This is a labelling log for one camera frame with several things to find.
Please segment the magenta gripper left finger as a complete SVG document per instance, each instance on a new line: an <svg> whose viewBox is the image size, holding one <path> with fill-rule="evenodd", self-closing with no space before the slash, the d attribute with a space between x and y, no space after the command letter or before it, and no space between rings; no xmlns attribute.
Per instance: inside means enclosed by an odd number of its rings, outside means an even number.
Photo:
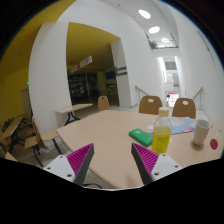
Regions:
<svg viewBox="0 0 224 224"><path fill-rule="evenodd" d="M94 144L88 144L69 155L59 155L44 170L79 186L83 185L94 155Z"/></svg>

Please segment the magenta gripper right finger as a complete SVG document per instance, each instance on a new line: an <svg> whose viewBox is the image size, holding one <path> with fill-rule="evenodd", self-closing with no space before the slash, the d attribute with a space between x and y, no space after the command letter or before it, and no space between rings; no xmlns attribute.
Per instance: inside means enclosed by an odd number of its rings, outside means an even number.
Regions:
<svg viewBox="0 0 224 224"><path fill-rule="evenodd" d="M136 143L132 144L131 153L144 185L182 169L182 167L167 154L163 153L158 155L152 150Z"/></svg>

